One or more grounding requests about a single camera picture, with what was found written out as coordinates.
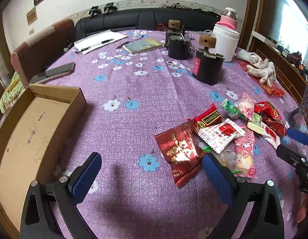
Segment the smartphone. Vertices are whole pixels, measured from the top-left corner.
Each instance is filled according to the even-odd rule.
[[[75,63],[68,63],[66,65],[62,65],[51,70],[44,71],[40,74],[35,75],[30,80],[30,83],[46,83],[53,79],[60,78],[62,76],[69,75],[74,71]]]

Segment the pink candy wrapper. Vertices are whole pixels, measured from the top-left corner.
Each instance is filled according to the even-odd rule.
[[[245,135],[245,131],[230,119],[223,123],[202,128],[198,135],[218,154],[234,139]]]
[[[242,176],[246,178],[252,178],[256,174],[254,166],[254,145],[255,136],[254,133],[243,127],[246,135],[235,139],[235,151],[236,151],[236,167],[235,170],[242,171],[236,174],[236,176]]]
[[[255,100],[246,93],[242,94],[240,101],[235,103],[237,109],[249,120],[252,120],[252,115],[255,109]]]

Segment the metal screw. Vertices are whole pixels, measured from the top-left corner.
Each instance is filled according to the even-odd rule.
[[[66,176],[62,176],[59,180],[61,183],[64,183],[67,181],[67,177]]]
[[[244,183],[246,180],[244,177],[237,177],[237,181],[240,183]]]
[[[37,184],[38,184],[37,180],[34,180],[34,181],[31,182],[31,186],[33,186],[33,187],[36,186]]]
[[[267,184],[272,187],[274,185],[274,182],[272,180],[268,180]]]

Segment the white paper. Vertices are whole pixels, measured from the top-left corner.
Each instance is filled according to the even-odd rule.
[[[128,36],[123,35],[123,34],[118,33],[118,32],[113,32],[111,30],[106,30],[106,31],[91,35],[89,37],[86,37],[84,39],[80,39],[80,40],[74,42],[74,46],[79,51],[86,48],[86,47],[91,47],[91,48],[84,50],[82,52],[82,54],[85,55],[85,54],[89,53],[90,51],[93,51],[94,49],[97,49],[99,47],[103,47],[107,44],[116,42],[116,41],[123,39],[123,38],[126,38],[126,37],[128,37]],[[113,40],[110,41],[110,42],[107,42],[105,44],[100,44],[102,41],[108,40],[108,39],[113,39]]]

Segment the green cloth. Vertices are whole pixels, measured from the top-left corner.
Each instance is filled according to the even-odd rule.
[[[7,89],[0,99],[0,110],[2,114],[6,111],[6,105],[9,105],[24,90],[19,74],[15,72]]]

